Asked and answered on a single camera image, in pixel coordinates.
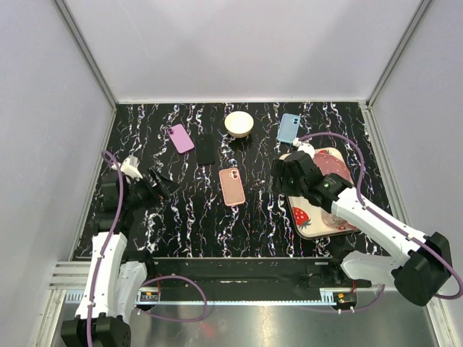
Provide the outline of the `pink glass mug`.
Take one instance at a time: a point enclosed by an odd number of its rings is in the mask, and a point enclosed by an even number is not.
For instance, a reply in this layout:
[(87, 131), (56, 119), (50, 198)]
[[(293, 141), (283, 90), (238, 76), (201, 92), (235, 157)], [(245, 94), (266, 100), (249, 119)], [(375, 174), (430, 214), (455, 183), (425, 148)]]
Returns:
[(357, 231), (358, 228), (348, 223), (346, 220), (335, 216), (334, 214), (327, 213), (326, 211), (321, 211), (321, 219), (323, 223), (331, 228), (338, 231)]

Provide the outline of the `purple smartphone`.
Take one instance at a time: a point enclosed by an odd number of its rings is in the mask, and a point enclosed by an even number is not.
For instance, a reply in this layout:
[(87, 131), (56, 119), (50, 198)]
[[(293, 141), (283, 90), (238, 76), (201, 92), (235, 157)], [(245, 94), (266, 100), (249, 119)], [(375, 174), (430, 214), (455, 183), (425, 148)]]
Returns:
[(167, 133), (179, 154), (187, 153), (195, 147), (182, 124), (169, 127)]

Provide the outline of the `strawberry pattern tray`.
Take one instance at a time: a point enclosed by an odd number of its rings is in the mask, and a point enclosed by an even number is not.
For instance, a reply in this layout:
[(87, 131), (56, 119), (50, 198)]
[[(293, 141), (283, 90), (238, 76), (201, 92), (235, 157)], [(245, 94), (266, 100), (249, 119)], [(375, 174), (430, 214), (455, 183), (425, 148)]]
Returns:
[(286, 197), (296, 232), (304, 239), (346, 234), (356, 231), (338, 231), (327, 227), (321, 219), (321, 207), (311, 205), (303, 197)]

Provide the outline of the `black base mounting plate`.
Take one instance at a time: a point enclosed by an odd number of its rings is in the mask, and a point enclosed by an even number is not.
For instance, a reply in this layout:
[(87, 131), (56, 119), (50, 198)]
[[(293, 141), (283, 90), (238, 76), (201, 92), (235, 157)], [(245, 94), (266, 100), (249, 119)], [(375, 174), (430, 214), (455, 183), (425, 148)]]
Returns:
[(352, 280), (340, 262), (328, 257), (155, 258), (148, 277), (182, 275), (198, 281), (266, 280), (306, 284), (310, 288), (369, 288), (368, 280)]

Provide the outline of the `black smartphone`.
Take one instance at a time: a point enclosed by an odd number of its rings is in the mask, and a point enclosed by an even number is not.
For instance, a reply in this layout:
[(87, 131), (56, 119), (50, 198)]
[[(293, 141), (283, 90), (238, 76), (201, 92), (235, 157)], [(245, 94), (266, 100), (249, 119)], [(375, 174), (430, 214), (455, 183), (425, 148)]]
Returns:
[(211, 134), (201, 134), (195, 140), (195, 152), (199, 166), (215, 163), (213, 137)]

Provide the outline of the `pink cased phone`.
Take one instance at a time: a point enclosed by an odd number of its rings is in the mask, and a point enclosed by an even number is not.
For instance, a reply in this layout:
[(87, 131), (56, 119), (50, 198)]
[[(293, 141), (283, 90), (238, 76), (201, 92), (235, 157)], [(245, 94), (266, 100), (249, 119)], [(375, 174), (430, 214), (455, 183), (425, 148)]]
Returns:
[(238, 168), (223, 169), (218, 174), (225, 205), (231, 207), (243, 204), (245, 192)]

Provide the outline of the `left control board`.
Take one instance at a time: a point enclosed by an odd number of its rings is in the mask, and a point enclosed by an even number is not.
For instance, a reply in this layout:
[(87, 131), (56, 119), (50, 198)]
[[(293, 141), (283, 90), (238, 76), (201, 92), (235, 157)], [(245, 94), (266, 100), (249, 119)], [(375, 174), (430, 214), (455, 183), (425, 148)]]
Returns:
[(161, 293), (159, 291), (147, 290), (140, 292), (140, 302), (146, 304), (155, 304), (159, 301)]

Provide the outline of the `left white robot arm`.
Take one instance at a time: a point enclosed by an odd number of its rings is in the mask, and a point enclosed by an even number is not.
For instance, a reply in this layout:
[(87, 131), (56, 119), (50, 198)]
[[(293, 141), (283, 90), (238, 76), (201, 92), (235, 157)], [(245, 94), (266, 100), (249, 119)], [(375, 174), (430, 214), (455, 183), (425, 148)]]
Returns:
[(128, 166), (103, 176), (88, 279), (74, 318), (61, 325), (64, 345), (130, 345), (129, 316), (137, 292), (156, 279), (145, 255), (126, 250), (134, 214), (168, 202), (179, 187), (154, 168), (141, 174)]

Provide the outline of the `control board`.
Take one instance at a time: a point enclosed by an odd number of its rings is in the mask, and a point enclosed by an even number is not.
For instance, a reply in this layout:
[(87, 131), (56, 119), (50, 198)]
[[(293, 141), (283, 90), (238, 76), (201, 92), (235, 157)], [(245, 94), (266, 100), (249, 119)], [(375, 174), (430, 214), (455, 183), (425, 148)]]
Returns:
[(140, 302), (146, 304), (155, 304), (159, 301), (161, 293), (159, 291), (147, 290), (140, 292)]
[(334, 294), (334, 299), (337, 304), (355, 306), (357, 303), (357, 294), (354, 291), (338, 292)]

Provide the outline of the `light blue phone case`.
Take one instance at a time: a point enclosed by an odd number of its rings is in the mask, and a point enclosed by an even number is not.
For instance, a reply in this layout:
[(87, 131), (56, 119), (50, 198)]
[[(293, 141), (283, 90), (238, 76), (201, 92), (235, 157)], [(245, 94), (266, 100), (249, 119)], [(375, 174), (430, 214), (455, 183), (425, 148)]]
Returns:
[(285, 113), (279, 125), (279, 130), (276, 139), (279, 142), (286, 144), (292, 144), (294, 139), (297, 137), (298, 129), (300, 125), (300, 116)]

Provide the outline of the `cream ceramic bowl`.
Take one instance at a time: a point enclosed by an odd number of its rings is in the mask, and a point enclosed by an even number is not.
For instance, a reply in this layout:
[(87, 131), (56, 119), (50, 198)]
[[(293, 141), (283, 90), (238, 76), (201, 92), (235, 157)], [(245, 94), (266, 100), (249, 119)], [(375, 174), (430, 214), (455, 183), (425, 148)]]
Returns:
[(235, 138), (249, 135), (254, 126), (253, 117), (244, 111), (231, 112), (224, 121), (227, 132)]

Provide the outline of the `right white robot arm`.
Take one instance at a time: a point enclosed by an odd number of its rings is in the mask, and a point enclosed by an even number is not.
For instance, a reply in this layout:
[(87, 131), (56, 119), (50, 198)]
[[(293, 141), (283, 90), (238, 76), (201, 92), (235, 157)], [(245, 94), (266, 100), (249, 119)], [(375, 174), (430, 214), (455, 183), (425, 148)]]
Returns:
[(342, 176), (323, 174), (307, 153), (298, 151), (275, 159), (271, 176), (273, 190), (305, 198), (358, 228), (388, 252), (387, 257), (349, 253), (328, 269), (335, 286), (352, 280), (392, 284), (405, 299), (424, 307), (451, 277), (451, 249), (444, 235), (426, 235), (401, 223), (367, 202)]

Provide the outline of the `right control board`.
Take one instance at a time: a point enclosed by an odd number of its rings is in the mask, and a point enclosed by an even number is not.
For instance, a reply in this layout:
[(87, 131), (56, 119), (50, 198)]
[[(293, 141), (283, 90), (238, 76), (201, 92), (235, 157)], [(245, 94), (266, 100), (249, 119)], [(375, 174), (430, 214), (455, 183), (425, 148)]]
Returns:
[(337, 304), (355, 306), (357, 303), (357, 294), (354, 291), (338, 292), (334, 294), (334, 299)]

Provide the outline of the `pink dotted plate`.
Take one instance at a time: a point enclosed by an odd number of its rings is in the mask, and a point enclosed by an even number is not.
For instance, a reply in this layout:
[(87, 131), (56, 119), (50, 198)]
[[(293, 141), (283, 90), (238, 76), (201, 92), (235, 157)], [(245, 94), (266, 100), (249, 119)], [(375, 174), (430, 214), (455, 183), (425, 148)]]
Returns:
[(341, 153), (334, 147), (327, 147), (315, 151), (314, 163), (323, 175), (338, 174), (343, 179), (352, 182), (352, 177)]

